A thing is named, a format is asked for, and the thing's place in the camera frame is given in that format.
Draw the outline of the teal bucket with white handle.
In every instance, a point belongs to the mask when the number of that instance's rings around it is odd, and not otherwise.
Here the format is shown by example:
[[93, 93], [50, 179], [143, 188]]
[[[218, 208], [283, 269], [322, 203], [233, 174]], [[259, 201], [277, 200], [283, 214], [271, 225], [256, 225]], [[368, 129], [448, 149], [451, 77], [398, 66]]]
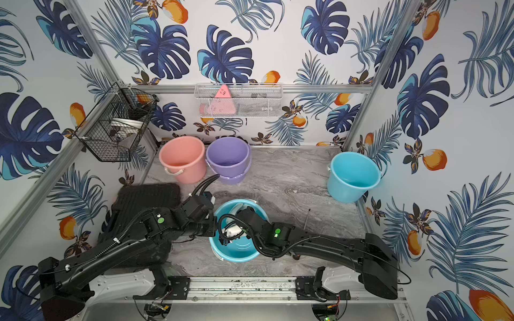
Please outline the teal bucket with white handle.
[[[235, 215], [238, 210], [251, 207], [259, 217], [269, 221], [269, 217], [261, 206], [249, 199], [234, 199], [222, 204], [214, 211], [214, 216], [219, 219], [224, 214]], [[216, 257], [222, 261], [244, 263], [253, 260], [259, 256], [251, 239], [243, 235], [239, 239], [232, 240], [227, 246], [220, 242], [220, 235], [215, 229], [215, 236], [209, 238], [211, 249]]]

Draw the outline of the pink plastic bucket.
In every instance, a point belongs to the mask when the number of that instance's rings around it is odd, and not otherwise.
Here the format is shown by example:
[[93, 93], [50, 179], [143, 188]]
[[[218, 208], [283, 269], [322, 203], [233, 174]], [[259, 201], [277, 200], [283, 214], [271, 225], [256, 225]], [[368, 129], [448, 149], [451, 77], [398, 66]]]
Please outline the pink plastic bucket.
[[159, 151], [165, 172], [181, 184], [199, 183], [207, 173], [204, 143], [193, 136], [170, 140]]

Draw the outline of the purple plastic bucket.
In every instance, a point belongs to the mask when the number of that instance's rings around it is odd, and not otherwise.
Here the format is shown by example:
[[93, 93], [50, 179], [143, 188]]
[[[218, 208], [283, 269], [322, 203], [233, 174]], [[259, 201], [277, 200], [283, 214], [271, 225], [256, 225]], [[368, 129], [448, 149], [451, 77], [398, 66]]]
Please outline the purple plastic bucket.
[[252, 152], [250, 145], [242, 139], [223, 137], [209, 145], [206, 160], [211, 170], [220, 176], [221, 183], [237, 185], [250, 171]]

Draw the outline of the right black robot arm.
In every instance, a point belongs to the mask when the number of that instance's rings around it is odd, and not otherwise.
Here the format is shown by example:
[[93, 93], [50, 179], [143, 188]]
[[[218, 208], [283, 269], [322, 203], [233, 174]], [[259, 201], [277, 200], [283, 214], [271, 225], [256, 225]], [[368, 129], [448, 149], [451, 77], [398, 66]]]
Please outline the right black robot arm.
[[369, 293], [388, 300], [398, 298], [398, 257], [375, 234], [366, 234], [364, 239], [314, 234], [289, 223], [270, 223], [253, 209], [239, 210], [234, 221], [268, 258], [291, 254], [337, 263], [357, 272]]

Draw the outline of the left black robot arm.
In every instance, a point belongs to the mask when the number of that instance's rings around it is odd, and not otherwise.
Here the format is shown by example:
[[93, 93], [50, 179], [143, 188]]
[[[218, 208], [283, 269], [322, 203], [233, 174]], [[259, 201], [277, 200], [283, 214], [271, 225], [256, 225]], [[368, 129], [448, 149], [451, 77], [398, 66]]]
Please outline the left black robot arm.
[[38, 264], [40, 306], [44, 320], [68, 320], [81, 312], [95, 292], [90, 283], [113, 267], [181, 237], [195, 239], [215, 234], [215, 197], [193, 194], [175, 209], [154, 207], [140, 211], [111, 240], [82, 254]]

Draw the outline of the black ribbed case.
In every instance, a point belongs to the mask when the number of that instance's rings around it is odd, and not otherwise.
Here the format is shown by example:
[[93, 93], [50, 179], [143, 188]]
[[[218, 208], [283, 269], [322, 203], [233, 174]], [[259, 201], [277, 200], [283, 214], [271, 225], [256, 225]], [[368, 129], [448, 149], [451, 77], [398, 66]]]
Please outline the black ribbed case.
[[[97, 244], [107, 242], [119, 235], [126, 224], [138, 212], [151, 207], [175, 208], [180, 204], [181, 190], [175, 183], [124, 186], [118, 192], [111, 209], [107, 211]], [[120, 263], [121, 269], [138, 270], [166, 263], [172, 245], [163, 245], [136, 255]]]

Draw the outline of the pink triangular sponge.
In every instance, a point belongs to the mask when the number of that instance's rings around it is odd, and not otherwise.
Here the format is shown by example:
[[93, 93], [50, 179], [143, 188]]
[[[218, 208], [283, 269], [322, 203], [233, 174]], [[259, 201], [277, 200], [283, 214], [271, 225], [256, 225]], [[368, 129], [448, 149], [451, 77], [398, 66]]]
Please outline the pink triangular sponge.
[[228, 85], [223, 84], [213, 99], [208, 100], [204, 114], [208, 116], [234, 116], [237, 108]]

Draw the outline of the orange handled screwdriver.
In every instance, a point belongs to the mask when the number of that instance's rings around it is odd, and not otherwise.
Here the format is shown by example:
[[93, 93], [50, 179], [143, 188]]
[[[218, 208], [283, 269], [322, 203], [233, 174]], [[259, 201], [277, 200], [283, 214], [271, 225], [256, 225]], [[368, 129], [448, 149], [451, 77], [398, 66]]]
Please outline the orange handled screwdriver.
[[311, 214], [311, 209], [309, 208], [307, 214], [306, 214], [306, 218], [305, 218], [305, 221], [304, 221], [304, 224], [303, 224], [303, 229], [305, 230], [307, 228], [307, 224], [308, 224], [308, 221], [309, 221], [309, 218], [310, 218], [310, 214]]

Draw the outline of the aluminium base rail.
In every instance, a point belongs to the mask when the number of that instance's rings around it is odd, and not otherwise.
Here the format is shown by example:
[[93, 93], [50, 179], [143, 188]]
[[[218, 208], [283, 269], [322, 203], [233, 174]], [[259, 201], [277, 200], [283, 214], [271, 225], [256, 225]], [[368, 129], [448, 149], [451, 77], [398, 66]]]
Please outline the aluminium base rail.
[[406, 302], [402, 289], [395, 300], [379, 298], [364, 290], [356, 280], [347, 279], [340, 295], [315, 288], [312, 277], [183, 277], [172, 276], [163, 294], [149, 271], [119, 276], [99, 276], [90, 283], [95, 295], [86, 306], [100, 303], [188, 303], [188, 304], [331, 304], [338, 300], [362, 304]]

